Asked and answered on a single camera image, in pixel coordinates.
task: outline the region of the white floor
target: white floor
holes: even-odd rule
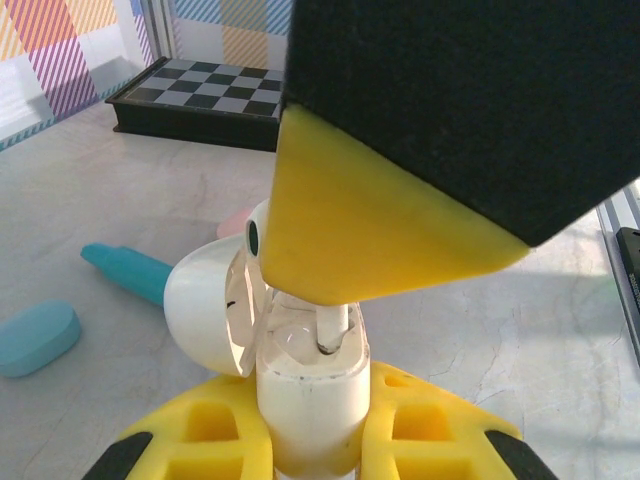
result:
[[[99,105],[0,154],[0,318],[62,298],[84,328],[47,368],[0,378],[2,480],[81,478],[125,427],[210,375],[82,246],[175,264],[269,194],[272,154],[115,123]],[[363,310],[374,360],[515,423],[560,478],[640,478],[640,369],[593,212],[507,271]]]

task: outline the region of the checkered pattern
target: checkered pattern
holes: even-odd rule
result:
[[[283,73],[169,60],[124,100],[278,118]]]

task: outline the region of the black chessboard frame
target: black chessboard frame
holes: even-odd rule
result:
[[[146,91],[143,93],[149,93],[150,90],[144,88],[145,82],[148,83],[152,81],[152,77],[156,78],[155,75],[158,74],[165,65],[169,64],[169,62],[172,62],[172,60],[166,57],[158,59],[122,89],[107,98],[106,103],[113,105],[118,118],[118,125],[114,128],[114,131],[270,152],[276,150],[280,111],[279,88],[277,95],[273,90],[276,89],[274,87],[279,87],[281,82],[267,80],[266,83],[270,84],[268,87],[271,92],[262,92],[271,94],[268,100],[269,102],[272,102],[273,98],[278,97],[275,105],[266,102],[252,102],[251,99],[246,99],[250,93],[248,92],[249,89],[235,88],[235,93],[239,93],[239,95],[232,96],[235,98],[245,98],[245,100],[239,100],[239,102],[241,102],[239,104],[240,106],[229,103],[229,109],[235,111],[212,109],[212,103],[216,102],[218,97],[207,98],[204,95],[197,95],[197,92],[192,90],[194,86],[187,85],[193,84],[194,82],[181,82],[179,78],[172,77],[171,75],[168,75],[167,81],[171,79],[175,80],[179,83],[178,88],[182,86],[180,83],[190,87],[186,90],[191,90],[191,93],[194,94],[192,96],[196,97],[196,100],[204,102],[204,108],[202,105],[194,107],[189,105],[154,103],[155,100],[162,98],[162,95],[160,95],[160,98],[153,98],[157,97],[159,93],[163,93],[159,91],[152,91],[151,96],[148,98],[144,98],[144,95],[137,95],[136,90],[138,92]],[[202,70],[212,76],[214,76],[213,72],[215,72],[217,67],[226,67],[230,71],[234,68],[239,68],[226,65],[206,64],[203,62],[197,63]],[[171,70],[169,73],[173,72],[171,68],[165,69],[165,72],[169,70]],[[250,72],[248,74],[254,77],[265,75],[268,72],[273,73],[273,71],[270,70],[246,70],[249,70]],[[230,76],[218,75],[218,77],[225,77],[227,80],[223,80],[222,82],[227,83],[227,85],[224,85],[225,87],[228,86]],[[211,80],[209,78],[207,81],[211,81],[213,88],[220,87],[216,79]],[[253,91],[254,96],[256,93],[260,93],[256,92],[256,89],[253,89]]]

